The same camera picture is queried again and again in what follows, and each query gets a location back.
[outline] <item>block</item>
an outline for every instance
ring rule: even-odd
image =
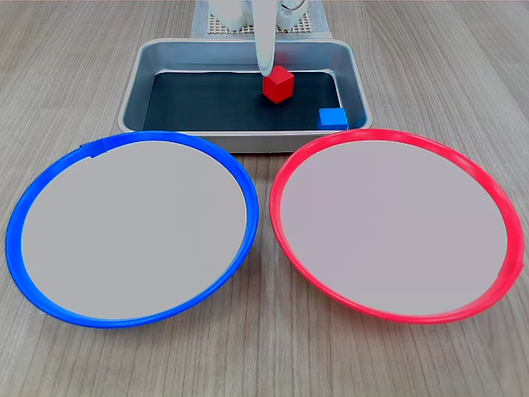
[[[344,131],[349,129],[346,110],[343,108],[320,109],[318,130]]]
[[[273,103],[281,103],[294,93],[294,75],[283,66],[274,66],[270,76],[263,78],[263,94]]]

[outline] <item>metal tray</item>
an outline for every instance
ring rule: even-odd
[[[275,62],[298,73],[330,74],[350,128],[370,126],[371,114],[347,44],[332,39],[278,40]],[[209,39],[158,39],[145,43],[136,57],[118,117],[123,132],[144,129],[155,76],[167,72],[257,73],[255,43]],[[334,131],[179,132],[204,138],[230,153],[289,153]]]

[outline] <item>wooden table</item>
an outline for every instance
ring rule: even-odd
[[[0,2],[0,228],[48,165],[118,133],[138,47],[186,37],[193,2]],[[374,127],[466,154],[529,230],[529,2],[326,2],[355,51]],[[0,395],[523,396],[529,275],[486,313],[435,327],[331,301],[268,219],[284,156],[239,157],[262,208],[248,260],[216,294],[142,328],[85,329],[37,310],[0,259]]]

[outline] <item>white robot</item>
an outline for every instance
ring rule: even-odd
[[[275,31],[290,30],[307,12],[308,0],[209,0],[210,13],[229,31],[254,27],[257,64],[264,77],[274,67]]]

